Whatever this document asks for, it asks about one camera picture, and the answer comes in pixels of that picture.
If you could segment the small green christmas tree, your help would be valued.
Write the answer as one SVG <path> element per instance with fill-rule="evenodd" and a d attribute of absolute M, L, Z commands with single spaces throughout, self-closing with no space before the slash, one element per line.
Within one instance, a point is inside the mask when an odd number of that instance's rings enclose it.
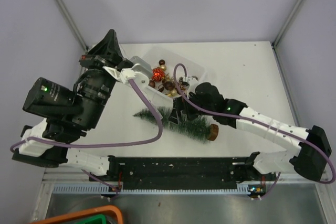
<path fill-rule="evenodd" d="M 215 141 L 219 134 L 219 127 L 217 124 L 210 124 L 206 117 L 200 116 L 193 121 L 188 121 L 186 115 L 182 115 L 182 119 L 178 124 L 169 121 L 169 116 L 172 109 L 159 106 L 157 111 L 161 115 L 161 122 L 163 128 L 171 132 L 184 135 L 193 140 L 207 144 L 210 141 Z"/>

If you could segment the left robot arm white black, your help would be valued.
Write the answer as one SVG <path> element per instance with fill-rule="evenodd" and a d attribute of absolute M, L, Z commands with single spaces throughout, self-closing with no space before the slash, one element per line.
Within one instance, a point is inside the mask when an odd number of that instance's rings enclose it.
<path fill-rule="evenodd" d="M 115 86 L 116 79 L 104 69 L 133 67 L 121 53 L 117 33 L 105 37 L 79 59 L 86 71 L 72 89 L 40 77 L 23 105 L 23 110 L 43 117 L 35 126 L 24 126 L 24 143 L 14 150 L 12 159 L 45 168 L 77 166 L 98 177 L 114 180 L 119 166 L 114 156 L 94 157 L 68 145 L 94 129 Z"/>

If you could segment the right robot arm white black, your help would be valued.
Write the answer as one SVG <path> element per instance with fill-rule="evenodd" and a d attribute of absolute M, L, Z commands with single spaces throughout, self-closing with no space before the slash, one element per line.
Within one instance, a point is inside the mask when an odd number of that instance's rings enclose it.
<path fill-rule="evenodd" d="M 173 103 L 170 121 L 180 123 L 182 115 L 194 120 L 201 115 L 212 116 L 221 125 L 260 136 L 283 148 L 281 152 L 252 153 L 246 161 L 245 174 L 252 180 L 263 174 L 297 173 L 313 182 L 322 183 L 327 166 L 335 181 L 335 168 L 330 161 L 332 153 L 325 130 L 319 126 L 311 129 L 282 123 L 267 117 L 247 104 L 228 99 L 208 82 L 188 85 L 189 90 L 177 87 L 180 97 Z"/>

